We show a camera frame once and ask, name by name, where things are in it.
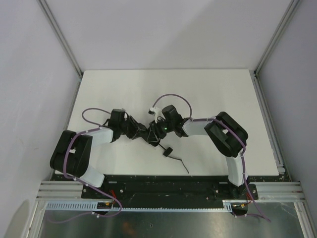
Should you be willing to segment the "black folding umbrella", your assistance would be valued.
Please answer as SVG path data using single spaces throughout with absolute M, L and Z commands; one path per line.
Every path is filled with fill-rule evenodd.
M 141 124 L 140 129 L 140 137 L 145 140 L 148 144 L 156 147 L 159 146 L 163 149 L 163 155 L 165 157 L 168 157 L 170 159 L 174 159 L 177 161 L 180 161 L 185 168 L 187 174 L 189 174 L 189 171 L 187 167 L 185 166 L 183 160 L 181 158 L 173 157 L 171 156 L 171 153 L 173 152 L 173 149 L 171 147 L 164 147 L 161 145 L 161 140 L 163 140 L 166 135 L 172 131 L 172 128 L 170 127 L 170 124 L 166 120 L 159 120 L 158 122 L 152 121 L 149 123 L 149 126 L 146 127 L 145 125 Z

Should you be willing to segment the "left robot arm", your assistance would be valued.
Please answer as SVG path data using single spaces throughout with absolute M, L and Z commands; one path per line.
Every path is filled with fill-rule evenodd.
M 51 156 L 50 167 L 67 179 L 100 188 L 105 176 L 90 165 L 92 148 L 113 143 L 122 135 L 129 139 L 146 137 L 148 129 L 122 109 L 106 112 L 110 117 L 103 124 L 87 120 L 84 113 L 89 110 L 82 112 L 82 118 L 97 127 L 81 132 L 63 131 Z

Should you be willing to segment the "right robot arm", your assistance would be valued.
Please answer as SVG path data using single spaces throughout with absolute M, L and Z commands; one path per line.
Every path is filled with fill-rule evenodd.
M 226 157 L 229 182 L 236 187 L 245 184 L 245 162 L 238 156 L 245 153 L 248 134 L 228 113 L 220 112 L 215 117 L 205 119 L 183 118 L 175 106 L 169 105 L 163 109 L 152 107 L 149 114 L 154 116 L 154 120 L 149 123 L 149 131 L 145 136 L 147 143 L 157 146 L 170 132 L 180 138 L 208 136 Z

